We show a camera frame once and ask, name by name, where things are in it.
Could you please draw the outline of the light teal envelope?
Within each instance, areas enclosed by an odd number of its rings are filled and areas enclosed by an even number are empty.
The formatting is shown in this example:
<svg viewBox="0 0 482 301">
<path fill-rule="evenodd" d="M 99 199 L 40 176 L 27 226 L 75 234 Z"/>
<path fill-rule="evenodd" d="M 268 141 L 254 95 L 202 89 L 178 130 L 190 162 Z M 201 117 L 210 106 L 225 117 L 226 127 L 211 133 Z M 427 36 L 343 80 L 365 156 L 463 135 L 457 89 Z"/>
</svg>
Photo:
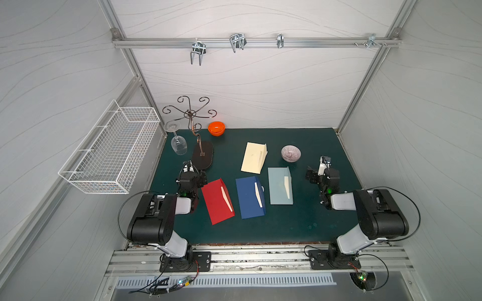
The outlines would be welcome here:
<svg viewBox="0 0 482 301">
<path fill-rule="evenodd" d="M 292 178 L 288 167 L 268 168 L 271 205 L 293 205 Z"/>
</svg>

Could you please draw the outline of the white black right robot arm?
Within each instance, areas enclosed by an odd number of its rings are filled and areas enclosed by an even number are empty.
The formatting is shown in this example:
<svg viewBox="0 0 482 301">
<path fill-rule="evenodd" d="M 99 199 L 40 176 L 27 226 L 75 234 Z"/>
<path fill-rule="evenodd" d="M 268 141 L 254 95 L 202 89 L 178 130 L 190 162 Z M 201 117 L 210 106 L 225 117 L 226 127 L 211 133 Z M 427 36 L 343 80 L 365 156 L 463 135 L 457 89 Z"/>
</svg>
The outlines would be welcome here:
<svg viewBox="0 0 482 301">
<path fill-rule="evenodd" d="M 336 211 L 354 211 L 358 223 L 340 235 L 324 253 L 335 265 L 355 259 L 355 255 L 376 243 L 405 236 L 409 223 L 386 188 L 356 189 L 340 193 L 340 174 L 333 168 L 322 172 L 307 168 L 306 179 L 320 189 L 321 204 Z"/>
</svg>

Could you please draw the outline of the blue envelope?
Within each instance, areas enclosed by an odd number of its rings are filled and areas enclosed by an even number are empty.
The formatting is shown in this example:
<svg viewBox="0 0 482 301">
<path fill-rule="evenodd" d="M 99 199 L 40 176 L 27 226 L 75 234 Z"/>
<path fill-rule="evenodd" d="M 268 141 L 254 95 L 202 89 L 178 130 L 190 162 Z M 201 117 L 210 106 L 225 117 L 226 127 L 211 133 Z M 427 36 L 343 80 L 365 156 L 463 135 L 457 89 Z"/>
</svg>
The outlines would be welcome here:
<svg viewBox="0 0 482 301">
<path fill-rule="evenodd" d="M 264 188 L 257 176 L 236 179 L 236 187 L 242 219 L 266 215 Z"/>
</svg>

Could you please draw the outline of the red envelope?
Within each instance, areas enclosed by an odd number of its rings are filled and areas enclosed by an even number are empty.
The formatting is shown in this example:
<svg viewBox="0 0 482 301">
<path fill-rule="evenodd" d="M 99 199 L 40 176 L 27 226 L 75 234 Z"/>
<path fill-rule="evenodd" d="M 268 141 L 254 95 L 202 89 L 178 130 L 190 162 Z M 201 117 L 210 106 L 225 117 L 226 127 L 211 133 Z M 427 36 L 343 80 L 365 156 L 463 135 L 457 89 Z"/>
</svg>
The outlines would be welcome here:
<svg viewBox="0 0 482 301">
<path fill-rule="evenodd" d="M 204 185 L 202 194 L 212 225 L 235 216 L 228 189 L 222 179 Z"/>
</svg>

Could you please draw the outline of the cream yellow envelope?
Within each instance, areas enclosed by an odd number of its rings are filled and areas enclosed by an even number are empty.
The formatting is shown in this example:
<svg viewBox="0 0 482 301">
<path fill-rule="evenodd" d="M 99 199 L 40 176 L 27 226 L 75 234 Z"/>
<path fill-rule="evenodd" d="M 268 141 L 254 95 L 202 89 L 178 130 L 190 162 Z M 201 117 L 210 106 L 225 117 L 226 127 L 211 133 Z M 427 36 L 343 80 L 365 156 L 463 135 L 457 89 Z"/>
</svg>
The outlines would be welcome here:
<svg viewBox="0 0 482 301">
<path fill-rule="evenodd" d="M 244 154 L 241 171 L 260 174 L 267 156 L 267 145 L 248 142 Z"/>
</svg>

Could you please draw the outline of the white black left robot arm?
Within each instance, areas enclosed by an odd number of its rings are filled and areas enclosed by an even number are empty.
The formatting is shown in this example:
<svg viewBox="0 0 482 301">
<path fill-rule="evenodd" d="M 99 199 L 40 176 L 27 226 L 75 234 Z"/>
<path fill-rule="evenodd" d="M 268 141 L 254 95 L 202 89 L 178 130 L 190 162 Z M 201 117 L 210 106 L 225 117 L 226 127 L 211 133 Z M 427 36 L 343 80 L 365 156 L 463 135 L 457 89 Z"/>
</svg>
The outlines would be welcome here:
<svg viewBox="0 0 482 301">
<path fill-rule="evenodd" d="M 207 184 L 205 172 L 198 170 L 192 161 L 183 163 L 176 179 L 178 190 L 174 194 L 142 192 L 126 231 L 131 243 L 161 250 L 172 260 L 191 264 L 193 249 L 188 241 L 174 230 L 178 215 L 192 214 L 199 203 L 198 189 Z"/>
</svg>

